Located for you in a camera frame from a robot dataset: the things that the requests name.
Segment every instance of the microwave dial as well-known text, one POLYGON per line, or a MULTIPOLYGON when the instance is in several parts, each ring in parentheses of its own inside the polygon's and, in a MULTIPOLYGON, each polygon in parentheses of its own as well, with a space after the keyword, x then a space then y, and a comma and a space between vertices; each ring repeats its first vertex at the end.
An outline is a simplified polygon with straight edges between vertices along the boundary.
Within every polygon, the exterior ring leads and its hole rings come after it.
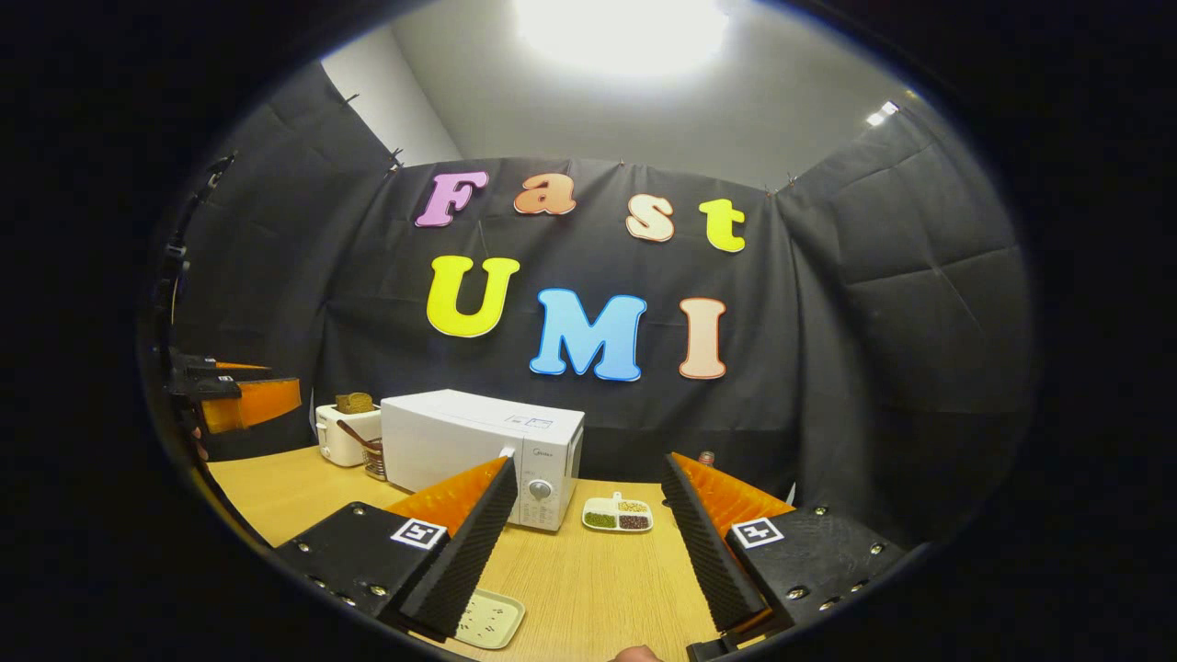
POLYGON ((552 496, 552 484, 547 481, 532 481, 527 483, 527 491, 531 492, 531 496, 543 501, 552 496))

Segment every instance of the white ceiling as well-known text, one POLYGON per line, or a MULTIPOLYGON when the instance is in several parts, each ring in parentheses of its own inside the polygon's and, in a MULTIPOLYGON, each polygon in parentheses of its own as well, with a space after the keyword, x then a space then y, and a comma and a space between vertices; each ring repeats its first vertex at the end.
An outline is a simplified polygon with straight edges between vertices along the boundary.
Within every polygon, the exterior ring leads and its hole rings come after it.
MULTIPOLYGON (((624 159, 776 190, 867 131, 884 101, 903 105, 906 86, 820 25, 750 0, 720 7, 718 53, 658 78, 547 58, 520 38, 511 0, 438 0, 391 29, 465 158, 624 159)), ((600 47, 624 45, 603 34, 600 47)))

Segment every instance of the black backdrop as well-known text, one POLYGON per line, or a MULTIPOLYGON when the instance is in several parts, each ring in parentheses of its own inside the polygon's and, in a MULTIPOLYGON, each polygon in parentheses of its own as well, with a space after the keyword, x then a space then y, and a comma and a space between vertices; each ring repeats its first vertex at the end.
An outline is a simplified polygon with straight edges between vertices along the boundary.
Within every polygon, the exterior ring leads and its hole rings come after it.
POLYGON ((581 476, 657 481, 659 458, 713 450, 780 497, 850 510, 905 544, 946 532, 1012 458, 1031 404, 1026 273, 1009 213, 959 140, 923 108, 892 115, 773 196, 705 177, 584 159, 490 159, 388 172, 387 152, 312 65, 225 143, 238 164, 193 219, 178 313, 185 351, 302 379, 304 409, 207 439, 211 459, 314 443, 306 410, 334 393, 453 388, 586 412, 581 476), (490 184, 445 227, 417 227, 439 173, 490 184), (565 216, 525 216, 521 183, 576 183, 565 216), (625 230, 637 193, 674 205, 674 237, 625 230), (706 239, 700 203, 745 213, 738 253, 706 239), (432 260, 513 258, 498 326, 477 338, 425 316, 432 260), (647 303, 641 378, 531 372, 537 293, 566 287, 594 319, 647 303), (687 297, 725 302, 716 380, 678 373, 687 297))

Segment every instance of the orange block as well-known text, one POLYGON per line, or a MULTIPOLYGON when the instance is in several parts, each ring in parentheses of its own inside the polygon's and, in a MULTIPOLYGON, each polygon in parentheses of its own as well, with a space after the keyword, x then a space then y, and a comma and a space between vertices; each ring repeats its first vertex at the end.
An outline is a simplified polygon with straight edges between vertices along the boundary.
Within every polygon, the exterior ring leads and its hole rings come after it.
POLYGON ((385 510, 401 517, 440 524, 450 531, 450 537, 453 537, 506 462, 507 458, 504 456, 479 464, 398 501, 385 510))
POLYGON ((234 369, 237 369, 237 370, 241 370, 241 369, 248 369, 248 370, 270 370, 270 368, 265 366, 265 365, 248 365, 248 364, 245 364, 245 363, 225 363, 224 360, 218 360, 214 365, 219 370, 234 370, 234 369))
POLYGON ((271 418, 278 418, 302 404, 298 379, 238 382, 237 385, 241 389, 240 398, 200 403, 211 433, 244 430, 271 418))
POLYGON ((796 510, 779 498, 713 466, 707 466, 677 452, 670 455, 678 463, 683 474, 686 474, 694 492, 699 495, 699 502, 707 511, 707 517, 716 531, 719 532, 720 539, 726 538, 727 530, 732 528, 732 524, 757 517, 774 517, 796 510))

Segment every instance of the white plate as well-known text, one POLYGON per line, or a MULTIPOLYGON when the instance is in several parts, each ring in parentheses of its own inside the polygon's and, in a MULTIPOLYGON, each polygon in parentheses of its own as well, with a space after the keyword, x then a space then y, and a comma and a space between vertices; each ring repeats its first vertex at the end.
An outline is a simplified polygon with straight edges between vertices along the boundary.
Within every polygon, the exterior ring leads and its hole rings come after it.
POLYGON ((453 637, 478 648, 503 648, 519 629, 524 611, 523 603, 513 597, 474 589, 453 637))
POLYGON ((654 528, 654 511, 644 501, 637 501, 632 498, 621 498, 621 492, 613 492, 613 498, 590 498, 585 501, 585 507, 580 511, 580 523, 590 529, 597 529, 598 531, 625 531, 626 534, 640 534, 641 531, 649 531, 654 528), (643 511, 627 511, 621 510, 621 504, 634 504, 636 507, 643 508, 643 511), (607 515, 613 517, 616 524, 613 527, 598 527, 596 524, 590 524, 585 516, 590 512, 598 515, 607 515), (636 515, 638 517, 645 517, 646 525, 640 529, 623 529, 621 528, 621 516, 623 515, 636 515))

